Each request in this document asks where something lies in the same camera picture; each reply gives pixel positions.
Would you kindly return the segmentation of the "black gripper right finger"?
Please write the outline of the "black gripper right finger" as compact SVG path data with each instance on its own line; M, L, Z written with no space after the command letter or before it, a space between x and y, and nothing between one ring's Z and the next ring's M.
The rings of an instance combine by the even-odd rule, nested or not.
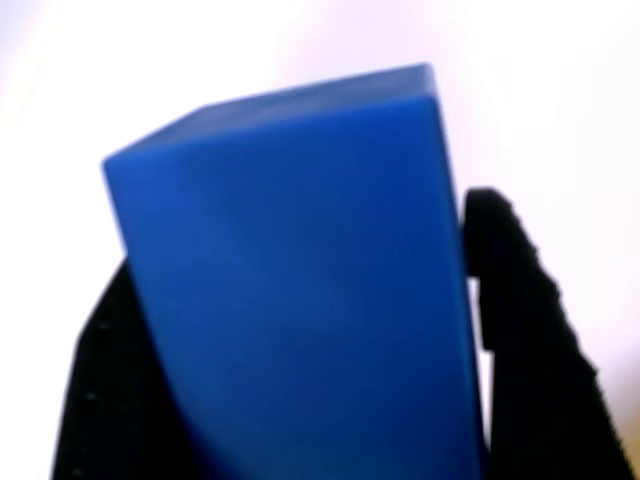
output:
M559 289L508 200L470 190L462 236L494 356L488 478L634 478Z

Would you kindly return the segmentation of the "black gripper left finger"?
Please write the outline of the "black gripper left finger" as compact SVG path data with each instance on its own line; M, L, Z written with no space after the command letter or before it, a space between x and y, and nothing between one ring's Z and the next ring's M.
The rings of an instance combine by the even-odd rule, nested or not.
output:
M217 479L188 433L121 264L76 344L54 479Z

